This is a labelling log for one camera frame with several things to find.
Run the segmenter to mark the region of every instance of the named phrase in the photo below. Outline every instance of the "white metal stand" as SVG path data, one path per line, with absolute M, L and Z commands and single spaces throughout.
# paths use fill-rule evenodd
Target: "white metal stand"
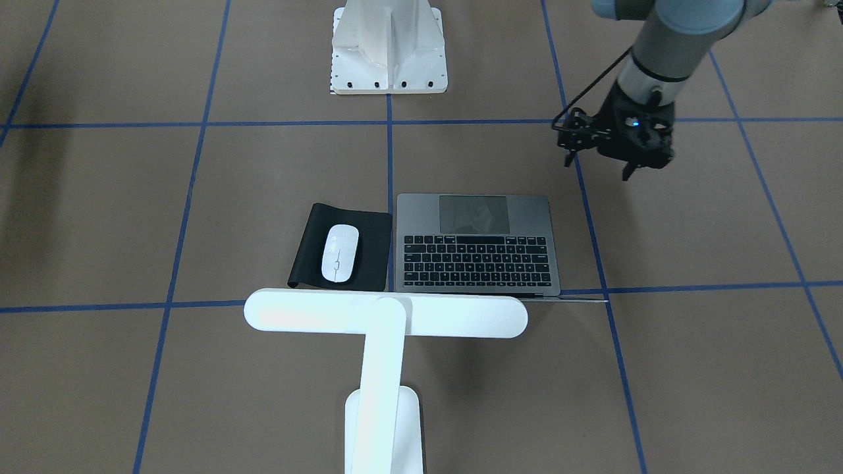
M 246 300 L 259 331 L 365 334 L 360 389 L 346 399 L 346 474 L 423 474 L 419 399 L 400 386 L 405 336 L 516 337 L 515 298 L 262 289 Z
M 337 94 L 436 94 L 448 88 L 442 13 L 427 0 L 348 0 L 334 12 Z

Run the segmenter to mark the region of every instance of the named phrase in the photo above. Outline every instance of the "black mouse pad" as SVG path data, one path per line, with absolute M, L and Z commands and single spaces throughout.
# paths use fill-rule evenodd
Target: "black mouse pad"
M 353 225 L 360 232 L 352 276 L 343 283 L 322 277 L 325 240 L 330 228 L 337 224 Z M 391 214 L 349 211 L 317 202 L 310 208 L 287 285 L 296 288 L 303 283 L 326 289 L 384 291 L 391 239 Z

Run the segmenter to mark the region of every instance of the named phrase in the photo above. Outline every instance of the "black cable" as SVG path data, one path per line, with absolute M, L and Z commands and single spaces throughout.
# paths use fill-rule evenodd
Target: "black cable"
M 568 130 L 564 127 L 559 127 L 556 124 L 559 123 L 559 119 L 561 119 L 571 109 L 571 107 L 573 107 L 573 105 L 577 103 L 578 100 L 580 100 L 585 94 L 587 94 L 588 91 L 591 90 L 595 85 L 597 85 L 598 82 L 605 78 L 606 74 L 608 74 L 612 69 L 615 69 L 615 67 L 621 61 L 623 61 L 623 59 L 626 57 L 627 54 L 630 53 L 630 51 L 632 51 L 632 46 L 630 46 L 626 51 L 624 51 L 623 54 L 621 54 L 617 59 L 615 59 L 615 62 L 612 62 L 612 64 L 607 67 L 605 71 L 600 73 L 600 75 L 594 81 L 592 81 L 592 83 L 589 84 L 588 87 L 586 87 L 581 93 L 579 93 L 577 97 L 574 97 L 574 99 L 570 103 L 568 103 L 565 109 L 563 109 L 562 112 L 559 112 L 559 115 L 553 119 L 553 122 L 550 124 L 550 128 L 562 132 L 577 132 L 577 130 Z

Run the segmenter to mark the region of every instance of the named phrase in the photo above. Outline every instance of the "brown floor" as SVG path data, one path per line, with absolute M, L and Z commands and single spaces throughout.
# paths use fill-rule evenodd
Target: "brown floor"
M 548 196 L 563 293 L 610 299 L 408 338 L 427 472 L 843 471 L 833 9 L 717 43 L 678 158 L 624 183 L 594 152 L 563 168 L 548 122 L 640 24 L 440 0 L 447 93 L 340 97 L 341 5 L 0 4 L 1 472 L 342 472 L 362 337 L 258 332 L 242 304 L 284 286 L 313 202 L 401 192 Z

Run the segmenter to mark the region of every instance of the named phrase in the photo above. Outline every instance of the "mouse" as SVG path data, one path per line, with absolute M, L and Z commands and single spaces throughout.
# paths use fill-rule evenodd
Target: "mouse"
M 360 232 L 353 225 L 337 224 L 328 231 L 322 252 L 322 276 L 333 283 L 344 283 L 352 277 L 354 257 Z

